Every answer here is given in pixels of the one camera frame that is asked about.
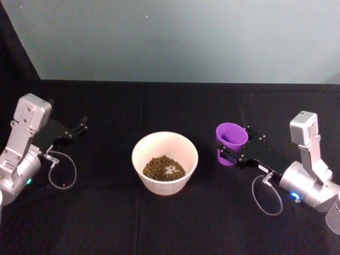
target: white bowl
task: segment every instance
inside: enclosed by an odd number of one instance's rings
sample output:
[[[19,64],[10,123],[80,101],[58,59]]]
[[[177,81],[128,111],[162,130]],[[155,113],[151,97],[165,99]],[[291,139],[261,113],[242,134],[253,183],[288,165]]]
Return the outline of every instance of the white bowl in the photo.
[[[156,181],[143,174],[152,158],[167,156],[180,163],[185,175],[174,181]],[[142,138],[133,148],[132,164],[145,187],[151,192],[167,196],[179,192],[189,180],[198,163],[198,153],[186,137],[173,132],[156,132]]]

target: black tablecloth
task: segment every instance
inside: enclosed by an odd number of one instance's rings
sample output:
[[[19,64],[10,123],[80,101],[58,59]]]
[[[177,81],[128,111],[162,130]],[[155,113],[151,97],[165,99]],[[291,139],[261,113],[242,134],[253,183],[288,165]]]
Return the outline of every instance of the black tablecloth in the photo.
[[[281,192],[284,211],[269,217],[251,194],[255,169],[217,163],[215,128],[251,125],[290,160],[300,161],[289,122],[318,113],[323,160],[340,183],[340,89],[289,84],[146,84],[42,81],[2,85],[0,145],[10,133],[18,99],[54,98],[52,118],[73,126],[84,115],[89,132],[70,146],[76,185],[52,188],[43,166],[14,203],[3,208],[0,254],[339,254],[340,237],[325,215]],[[173,131],[199,153],[184,189],[149,192],[132,164],[144,135]]]

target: bowl rim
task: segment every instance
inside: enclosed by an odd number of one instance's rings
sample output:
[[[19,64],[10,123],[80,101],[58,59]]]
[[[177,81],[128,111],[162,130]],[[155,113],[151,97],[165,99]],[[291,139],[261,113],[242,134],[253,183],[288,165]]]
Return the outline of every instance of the bowl rim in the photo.
[[[173,181],[158,181],[158,180],[154,180],[154,179],[152,179],[152,178],[149,178],[149,177],[147,177],[146,175],[144,175],[143,173],[139,173],[139,172],[137,171],[137,168],[136,168],[134,162],[133,162],[133,154],[134,154],[134,152],[135,152],[136,146],[137,146],[143,139],[146,139],[146,138],[149,137],[149,136],[152,136],[152,135],[155,135],[155,134],[160,134],[160,133],[170,133],[170,134],[177,135],[177,136],[183,138],[184,140],[187,140],[187,141],[189,142],[190,146],[194,149],[194,152],[195,152],[195,165],[190,169],[190,171],[189,171],[188,173],[186,173],[183,177],[181,177],[181,178],[179,178],[179,179],[177,179],[177,180],[173,180]],[[189,177],[192,175],[192,173],[195,171],[195,169],[196,169],[196,167],[197,167],[197,165],[198,165],[198,152],[197,152],[197,149],[196,149],[195,145],[193,144],[193,142],[192,142],[190,139],[188,139],[187,137],[185,137],[185,136],[183,136],[183,135],[181,135],[181,134],[179,134],[179,133],[172,132],[172,131],[158,131],[158,132],[154,132],[154,133],[150,133],[150,134],[145,135],[144,137],[142,137],[142,138],[135,144],[135,146],[133,147],[133,150],[132,150],[132,154],[131,154],[131,162],[132,162],[132,165],[133,165],[134,170],[137,172],[137,174],[138,174],[140,177],[143,177],[143,178],[145,178],[146,180],[149,180],[149,181],[151,181],[151,182],[153,182],[153,183],[158,183],[158,184],[173,184],[173,183],[177,183],[177,182],[180,182],[180,181],[182,181],[182,180],[185,180],[185,179],[189,178]]]
[[[232,143],[232,142],[228,142],[226,140],[224,140],[219,134],[218,134],[218,129],[220,129],[221,126],[223,125],[230,125],[230,126],[236,126],[238,128],[240,128],[240,131],[242,130],[242,133],[245,134],[246,136],[246,141],[242,142],[242,143]],[[219,141],[223,142],[226,145],[234,145],[234,146],[241,146],[244,145],[248,140],[249,140],[249,135],[247,133],[247,131],[241,127],[240,125],[236,124],[236,123],[232,123],[232,122],[224,122],[224,123],[220,123],[220,125],[217,126],[216,128],[216,137]]]

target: wall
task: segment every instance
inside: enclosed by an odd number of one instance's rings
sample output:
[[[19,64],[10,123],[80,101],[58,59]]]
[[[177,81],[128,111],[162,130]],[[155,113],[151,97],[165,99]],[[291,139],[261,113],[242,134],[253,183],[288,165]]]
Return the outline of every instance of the wall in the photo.
[[[43,79],[340,83],[336,0],[1,0]]]

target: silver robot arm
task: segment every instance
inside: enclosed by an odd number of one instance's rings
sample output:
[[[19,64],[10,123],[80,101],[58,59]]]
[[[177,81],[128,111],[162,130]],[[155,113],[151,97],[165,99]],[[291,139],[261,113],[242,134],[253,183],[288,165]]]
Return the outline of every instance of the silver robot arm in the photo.
[[[40,168],[42,152],[32,144],[37,132],[44,127],[52,105],[33,94],[19,99],[11,121],[12,131],[6,148],[0,155],[0,190],[3,205],[13,202],[28,179]]]
[[[295,161],[284,172],[280,187],[315,210],[326,213],[329,228],[340,234],[340,186],[333,183],[332,171],[321,159],[316,113],[300,112],[290,122],[292,142],[299,145],[302,164]]]
[[[13,202],[47,159],[52,166],[59,160],[48,154],[58,141],[72,141],[87,130],[87,117],[72,130],[49,118],[52,105],[29,93],[16,106],[12,131],[0,155],[0,223],[2,207]]]

